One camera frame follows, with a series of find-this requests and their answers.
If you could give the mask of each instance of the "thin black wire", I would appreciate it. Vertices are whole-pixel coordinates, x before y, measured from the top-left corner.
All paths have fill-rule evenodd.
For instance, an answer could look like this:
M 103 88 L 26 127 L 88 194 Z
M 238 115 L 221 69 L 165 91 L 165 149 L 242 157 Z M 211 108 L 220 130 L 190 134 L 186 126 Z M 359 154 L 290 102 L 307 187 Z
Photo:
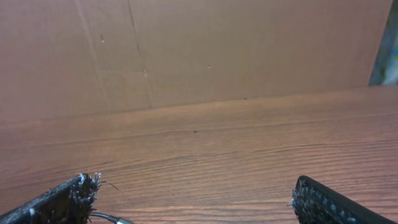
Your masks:
M 105 218 L 106 220 L 111 221 L 111 222 L 113 222 L 113 223 L 117 223 L 117 222 L 118 222 L 118 218 L 113 217 L 113 216 L 111 216 L 111 215 L 106 215 L 106 214 L 98 213 L 98 212 L 91 212 L 91 213 L 89 214 L 89 216 Z

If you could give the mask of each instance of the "textured black surface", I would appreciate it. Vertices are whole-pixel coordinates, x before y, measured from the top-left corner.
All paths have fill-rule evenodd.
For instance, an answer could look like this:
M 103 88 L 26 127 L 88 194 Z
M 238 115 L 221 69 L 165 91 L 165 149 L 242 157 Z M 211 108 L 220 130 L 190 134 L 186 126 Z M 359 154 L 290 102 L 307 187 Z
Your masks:
M 87 222 L 95 194 L 101 185 L 99 176 L 79 174 L 38 198 L 0 217 L 0 223 L 76 223 Z
M 301 224 L 393 224 L 321 183 L 298 178 L 292 205 Z

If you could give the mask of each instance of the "black cable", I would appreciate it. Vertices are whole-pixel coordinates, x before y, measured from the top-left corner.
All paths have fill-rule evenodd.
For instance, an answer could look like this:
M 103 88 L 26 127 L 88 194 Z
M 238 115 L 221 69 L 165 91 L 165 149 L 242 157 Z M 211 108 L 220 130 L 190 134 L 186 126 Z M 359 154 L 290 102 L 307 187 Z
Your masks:
M 102 213 L 98 213 L 98 212 L 91 212 L 89 214 L 89 216 L 104 218 L 104 219 L 106 219 L 108 221 L 113 222 L 114 224 L 118 224 L 118 223 L 121 223 L 121 224 L 133 224 L 132 222 L 129 222 L 129 221 L 124 220 L 122 218 L 117 218 L 117 217 L 113 217 L 112 215 L 106 215 L 106 214 L 102 214 Z

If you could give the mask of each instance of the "wooden table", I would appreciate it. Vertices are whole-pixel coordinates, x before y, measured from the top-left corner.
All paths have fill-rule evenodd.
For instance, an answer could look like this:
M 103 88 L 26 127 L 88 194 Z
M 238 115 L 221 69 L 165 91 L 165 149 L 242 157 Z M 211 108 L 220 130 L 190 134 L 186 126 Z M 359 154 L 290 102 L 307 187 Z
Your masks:
M 95 207 L 138 224 L 298 223 L 309 175 L 398 222 L 394 87 L 4 124 L 0 149 L 1 213 L 102 172 Z

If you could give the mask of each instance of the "wooden surface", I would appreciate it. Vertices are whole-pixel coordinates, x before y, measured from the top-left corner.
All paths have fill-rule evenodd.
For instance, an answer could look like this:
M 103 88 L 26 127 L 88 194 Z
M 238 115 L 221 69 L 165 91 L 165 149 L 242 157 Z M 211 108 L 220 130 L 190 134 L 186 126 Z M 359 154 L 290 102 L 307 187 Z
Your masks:
M 1 0 L 0 124 L 364 87 L 392 0 Z
M 95 207 L 151 223 L 298 223 L 309 175 L 398 222 L 398 88 L 258 98 L 0 126 L 0 212 L 79 172 Z

